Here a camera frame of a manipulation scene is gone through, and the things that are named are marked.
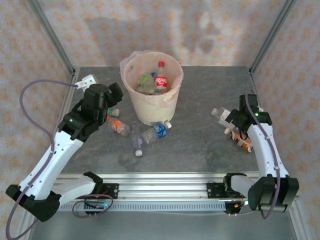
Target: plastic bottle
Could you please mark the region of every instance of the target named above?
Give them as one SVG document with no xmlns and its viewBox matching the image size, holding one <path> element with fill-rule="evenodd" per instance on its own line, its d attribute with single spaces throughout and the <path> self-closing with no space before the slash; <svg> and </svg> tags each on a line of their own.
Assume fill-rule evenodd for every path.
<svg viewBox="0 0 320 240">
<path fill-rule="evenodd" d="M 226 121 L 226 118 L 229 116 L 229 114 L 230 111 L 225 109 L 224 107 L 220 107 L 219 109 L 214 108 L 211 112 L 211 115 L 214 116 L 221 125 L 234 130 L 235 125 L 233 125 L 232 122 L 229 123 Z"/>
<path fill-rule="evenodd" d="M 120 110 L 117 109 L 117 108 L 114 108 L 114 109 L 109 108 L 107 114 L 108 114 L 109 116 L 111 116 L 111 117 L 118 117 L 119 114 L 120 114 Z"/>
<path fill-rule="evenodd" d="M 155 142 L 157 139 L 164 137 L 167 134 L 167 130 L 171 128 L 171 123 L 166 122 L 165 124 L 158 123 L 151 129 L 142 133 L 142 139 L 145 143 L 150 144 Z"/>
<path fill-rule="evenodd" d="M 106 121 L 111 126 L 111 128 L 116 131 L 121 136 L 128 136 L 130 133 L 130 127 L 127 124 L 124 124 L 122 121 L 107 115 Z"/>
<path fill-rule="evenodd" d="M 159 61 L 158 62 L 158 71 L 157 76 L 154 78 L 154 81 L 156 82 L 157 89 L 162 93 L 167 92 L 167 77 L 165 77 L 165 62 Z"/>
<path fill-rule="evenodd" d="M 228 135 L 233 141 L 235 141 L 235 143 L 237 145 L 242 147 L 247 152 L 251 153 L 252 150 L 254 149 L 252 141 L 251 141 L 251 139 L 249 137 L 247 137 L 247 138 L 243 137 L 244 139 L 241 139 L 240 133 L 238 133 L 236 131 L 232 131 L 229 128 L 226 128 L 224 130 L 224 134 Z"/>
<path fill-rule="evenodd" d="M 138 83 L 138 92 L 145 95 L 156 94 L 157 84 L 150 74 L 143 74 Z"/>
<path fill-rule="evenodd" d="M 142 149 L 143 149 L 143 143 L 142 143 L 142 137 L 140 133 L 140 124 L 137 121 L 134 121 L 131 124 L 131 139 L 132 139 L 132 145 L 134 153 L 137 157 L 142 156 Z"/>
</svg>

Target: crushed bottle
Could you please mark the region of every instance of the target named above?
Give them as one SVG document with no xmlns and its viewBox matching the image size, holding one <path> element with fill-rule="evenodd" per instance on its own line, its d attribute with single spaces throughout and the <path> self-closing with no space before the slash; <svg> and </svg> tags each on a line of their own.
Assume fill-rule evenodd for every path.
<svg viewBox="0 0 320 240">
<path fill-rule="evenodd" d="M 130 127 L 127 124 L 124 124 L 122 121 L 109 115 L 106 116 L 106 121 L 111 128 L 121 136 L 125 137 L 130 134 Z"/>
<path fill-rule="evenodd" d="M 143 74 L 138 83 L 138 93 L 145 95 L 155 95 L 157 91 L 157 84 L 150 74 Z"/>
</svg>

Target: red label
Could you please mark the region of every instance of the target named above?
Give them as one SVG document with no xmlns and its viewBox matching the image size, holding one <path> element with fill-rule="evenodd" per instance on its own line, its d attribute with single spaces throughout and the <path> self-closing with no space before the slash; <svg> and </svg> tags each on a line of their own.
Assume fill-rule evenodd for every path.
<svg viewBox="0 0 320 240">
<path fill-rule="evenodd" d="M 165 76 L 157 76 L 154 81 L 158 87 L 167 87 L 167 78 Z"/>
</svg>

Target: gray tabletop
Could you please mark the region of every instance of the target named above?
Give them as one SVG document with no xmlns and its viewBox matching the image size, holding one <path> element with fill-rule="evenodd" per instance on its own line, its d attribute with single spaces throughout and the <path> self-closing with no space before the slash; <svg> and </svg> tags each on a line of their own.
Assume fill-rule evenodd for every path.
<svg viewBox="0 0 320 240">
<path fill-rule="evenodd" d="M 104 124 L 93 133 L 65 166 L 64 173 L 162 173 L 162 172 L 249 172 L 258 171 L 254 152 L 248 153 L 224 134 L 211 115 L 213 108 L 239 107 L 239 95 L 252 89 L 246 67 L 186 66 L 172 128 L 164 138 L 145 145 L 136 157 L 130 137 L 122 137 Z M 130 96 L 118 67 L 82 67 L 79 81 L 94 74 L 99 83 L 119 83 L 123 100 L 119 119 L 137 121 Z M 83 97 L 75 91 L 71 107 Z M 141 130 L 149 126 L 140 123 Z"/>
</svg>

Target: gray surface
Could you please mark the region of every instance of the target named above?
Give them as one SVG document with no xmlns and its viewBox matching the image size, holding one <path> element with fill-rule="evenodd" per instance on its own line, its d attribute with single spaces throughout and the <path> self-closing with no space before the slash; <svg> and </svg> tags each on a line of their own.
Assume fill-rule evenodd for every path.
<svg viewBox="0 0 320 240">
<path fill-rule="evenodd" d="M 167 136 L 144 146 L 135 157 L 130 137 L 122 137 L 104 124 L 65 166 L 65 173 L 159 173 L 258 171 L 254 153 L 247 153 L 224 134 L 214 121 L 213 108 L 239 107 L 239 95 L 252 88 L 246 67 L 186 66 L 184 80 Z M 123 100 L 119 119 L 138 120 L 118 67 L 82 67 L 78 79 L 94 74 L 102 84 L 120 84 Z M 83 97 L 75 91 L 71 106 Z M 149 126 L 140 123 L 142 131 Z"/>
<path fill-rule="evenodd" d="M 288 213 L 238 217 L 163 212 L 107 212 L 79 219 L 58 212 L 38 222 L 30 240 L 295 240 Z"/>
</svg>

